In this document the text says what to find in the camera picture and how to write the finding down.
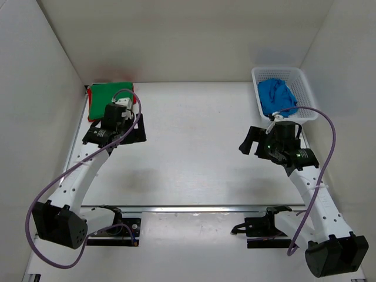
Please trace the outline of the blue t shirt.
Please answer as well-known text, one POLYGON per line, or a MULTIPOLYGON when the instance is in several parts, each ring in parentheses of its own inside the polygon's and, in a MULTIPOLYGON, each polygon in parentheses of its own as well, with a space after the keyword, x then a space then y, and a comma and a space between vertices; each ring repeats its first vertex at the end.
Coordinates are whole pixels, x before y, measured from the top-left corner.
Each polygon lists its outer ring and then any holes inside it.
MULTIPOLYGON (((297 106, 297 99, 292 94, 284 80, 271 78, 257 85, 258 96, 264 116, 274 112, 297 106)), ((282 111, 283 117, 289 117, 297 112, 297 109, 282 111)))

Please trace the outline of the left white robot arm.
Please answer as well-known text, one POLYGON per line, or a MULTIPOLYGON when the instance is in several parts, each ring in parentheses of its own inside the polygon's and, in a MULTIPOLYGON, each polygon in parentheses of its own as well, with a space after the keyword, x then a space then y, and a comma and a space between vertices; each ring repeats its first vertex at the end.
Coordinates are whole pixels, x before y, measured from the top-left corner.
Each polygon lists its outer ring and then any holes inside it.
POLYGON ((86 192, 99 169, 120 145, 146 141, 143 116, 133 112, 130 98, 122 98, 105 107, 103 118, 93 122, 82 142, 75 161, 78 168, 65 176, 46 202, 37 202, 32 209, 38 236, 61 246, 77 249, 86 236, 100 229, 110 234, 121 231, 120 209, 100 205, 82 213, 86 192))

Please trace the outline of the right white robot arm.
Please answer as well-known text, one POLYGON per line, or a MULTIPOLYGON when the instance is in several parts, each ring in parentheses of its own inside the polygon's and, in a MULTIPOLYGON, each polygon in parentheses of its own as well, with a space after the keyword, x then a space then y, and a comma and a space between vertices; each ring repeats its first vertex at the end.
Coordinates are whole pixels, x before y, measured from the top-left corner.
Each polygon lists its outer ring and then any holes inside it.
POLYGON ((369 244, 346 223, 322 181, 323 168, 309 148, 301 147, 301 125, 279 121, 271 128, 251 126, 239 146, 242 154, 250 153, 284 167, 287 177, 298 190, 304 204, 303 218, 288 206, 268 207, 262 218, 266 233, 279 232, 291 239, 288 255, 302 249, 306 264, 315 277, 356 272, 369 244))

